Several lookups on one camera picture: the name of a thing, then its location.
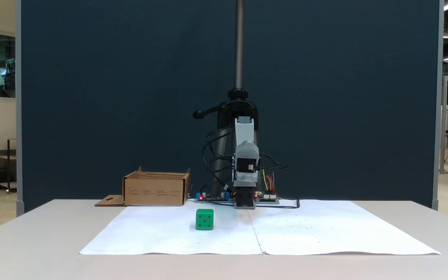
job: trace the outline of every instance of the yellow wire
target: yellow wire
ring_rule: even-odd
[[[267,182],[265,181],[265,172],[264,172],[264,170],[262,170],[262,175],[264,177],[265,190],[269,190],[269,189],[267,189]]]

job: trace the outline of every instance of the cardboard box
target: cardboard box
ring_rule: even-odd
[[[186,173],[143,172],[141,167],[122,179],[122,195],[108,195],[95,206],[182,206],[188,198]]]

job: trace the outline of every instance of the electrical wire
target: electrical wire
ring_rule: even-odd
[[[210,140],[210,137],[211,137],[212,135],[215,135],[215,134],[217,134],[217,133],[220,133],[220,132],[222,132],[222,131],[225,131],[225,130],[227,130],[227,129],[229,129],[229,128],[231,128],[231,126],[228,126],[228,127],[226,127],[226,128],[222,128],[222,129],[218,129],[218,130],[216,130],[216,131],[212,131],[212,132],[210,132],[210,133],[208,133],[208,134],[206,135],[206,144],[203,146],[203,149],[201,150],[201,157],[203,158],[203,161],[204,161],[204,163],[205,163],[205,165],[206,165],[206,169],[212,174],[212,176],[215,178],[215,181],[212,182],[212,183],[208,183],[208,184],[203,185],[203,186],[200,188],[200,194],[201,194],[201,198],[203,198],[203,200],[204,200],[205,202],[208,202],[208,203],[211,203],[211,204],[215,204],[215,205],[233,206],[233,207],[234,207],[234,204],[220,203],[220,202],[215,202],[215,201],[212,201],[212,200],[208,200],[208,199],[203,195],[205,188],[207,188],[207,187],[209,187],[209,186],[215,186],[215,185],[218,185],[218,184],[220,184],[222,187],[226,188],[226,182],[229,181],[229,180],[231,180],[231,176],[226,177],[225,179],[220,179],[217,175],[215,175],[216,173],[219,173],[219,172],[222,172],[223,170],[226,170],[226,169],[228,169],[228,168],[231,168],[231,166],[223,167],[223,168],[221,168],[220,170],[212,170],[212,168],[210,167],[210,165],[211,165],[213,162],[215,162],[215,161],[219,161],[219,160],[221,160],[221,161],[233,161],[233,155],[220,155],[220,154],[218,154],[217,152],[215,152],[214,147],[212,146],[212,143],[215,142],[215,141],[217,141],[217,140],[219,140],[219,139],[221,139],[221,138],[227,137],[228,135],[230,135],[230,134],[232,134],[232,133],[235,133],[235,131],[229,131],[229,132],[227,132],[227,133],[225,133],[225,134],[223,134],[223,135],[219,135],[218,137],[213,138],[212,140]],[[211,159],[209,162],[207,162],[207,160],[206,160],[206,158],[205,158],[205,148],[206,148],[206,147],[208,147],[208,149],[210,150],[210,152],[211,152],[212,155],[214,156],[214,158]],[[269,158],[270,161],[272,161],[272,163],[274,163],[274,164],[276,165],[275,167],[258,167],[258,166],[256,167],[257,170],[261,170],[261,172],[262,172],[262,174],[263,174],[263,179],[264,179],[264,183],[265,183],[265,188],[266,188],[266,190],[267,190],[267,189],[269,189],[269,190],[273,190],[273,189],[275,188],[275,187],[274,187],[274,172],[273,172],[273,177],[271,177],[270,175],[267,175],[267,176],[266,176],[266,175],[265,175],[265,170],[272,170],[272,171],[288,170],[288,165],[282,165],[281,163],[279,163],[278,161],[276,161],[274,158],[272,158],[272,156],[270,156],[270,155],[268,155],[268,154],[266,154],[266,153],[260,153],[260,155],[265,156],[266,158]],[[269,180],[269,182],[270,182],[270,187],[268,187],[266,179]],[[230,188],[227,188],[227,191],[229,191],[229,192],[231,193],[231,195],[233,195],[233,196],[236,194],[236,192],[235,192],[235,193],[232,193]],[[263,208],[282,208],[282,209],[297,209],[297,208],[300,208],[300,198],[297,197],[297,199],[296,199],[296,206],[285,206],[285,205],[256,205],[256,207],[263,207]]]
[[[265,188],[265,190],[268,190],[267,189],[267,182],[265,181],[265,172],[262,170],[262,175],[263,175],[263,179],[264,179],[264,188]]]

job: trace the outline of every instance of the metal rod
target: metal rod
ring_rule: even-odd
[[[440,128],[440,135],[441,135],[441,145],[440,145],[440,174],[443,174],[444,172],[444,161],[445,161],[445,150],[447,147],[447,141],[445,136],[445,131],[447,130],[447,82],[448,78],[447,76],[443,76],[443,84],[442,84],[442,110],[441,110],[441,128]]]
[[[243,13],[245,0],[236,0],[236,31],[234,34],[234,87],[242,88],[243,80]]]

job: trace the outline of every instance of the black mount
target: black mount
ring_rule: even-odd
[[[232,89],[227,92],[227,96],[229,101],[205,111],[196,110],[193,117],[203,119],[206,115],[217,112],[217,129],[234,126],[237,117],[251,117],[254,119],[254,130],[258,131],[258,110],[254,103],[247,101],[249,92],[244,89]]]

